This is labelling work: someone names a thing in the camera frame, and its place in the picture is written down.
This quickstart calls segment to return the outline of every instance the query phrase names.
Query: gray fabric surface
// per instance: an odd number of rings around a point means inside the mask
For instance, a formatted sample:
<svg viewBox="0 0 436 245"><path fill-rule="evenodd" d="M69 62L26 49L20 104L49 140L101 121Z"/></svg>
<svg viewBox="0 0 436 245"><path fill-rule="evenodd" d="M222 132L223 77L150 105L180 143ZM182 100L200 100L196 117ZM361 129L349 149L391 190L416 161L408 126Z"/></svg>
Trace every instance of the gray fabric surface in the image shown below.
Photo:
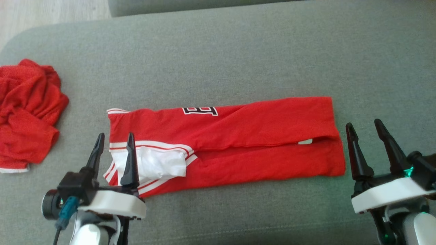
<svg viewBox="0 0 436 245"><path fill-rule="evenodd" d="M112 17L232 7L292 0L108 0Z"/></svg>
<svg viewBox="0 0 436 245"><path fill-rule="evenodd" d="M0 54L0 65L23 58L53 65L70 104L45 161L29 173L0 176L0 244L51 243L54 222L41 215L42 196L86 163L98 133L109 133L106 109L112 107L327 95L343 140L345 124L353 122L376 174L388 172L388 159L375 118L405 152L435 152L435 13L434 1L301 1L62 24L18 35ZM106 151L101 173L110 162ZM342 177L151 197L147 218L131 223L129 244L375 244L370 215L353 212L353 185L347 166ZM70 235L71 227L60 244Z"/></svg>

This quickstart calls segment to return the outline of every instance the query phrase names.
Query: green led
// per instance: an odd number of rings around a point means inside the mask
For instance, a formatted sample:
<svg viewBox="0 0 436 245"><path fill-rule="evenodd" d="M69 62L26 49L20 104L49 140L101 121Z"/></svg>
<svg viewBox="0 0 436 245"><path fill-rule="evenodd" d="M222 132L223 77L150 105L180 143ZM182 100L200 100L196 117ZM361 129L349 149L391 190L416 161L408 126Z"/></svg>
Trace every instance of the green led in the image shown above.
<svg viewBox="0 0 436 245"><path fill-rule="evenodd" d="M405 177L410 177L412 175L412 171L413 171L413 167L404 170L404 176Z"/></svg>

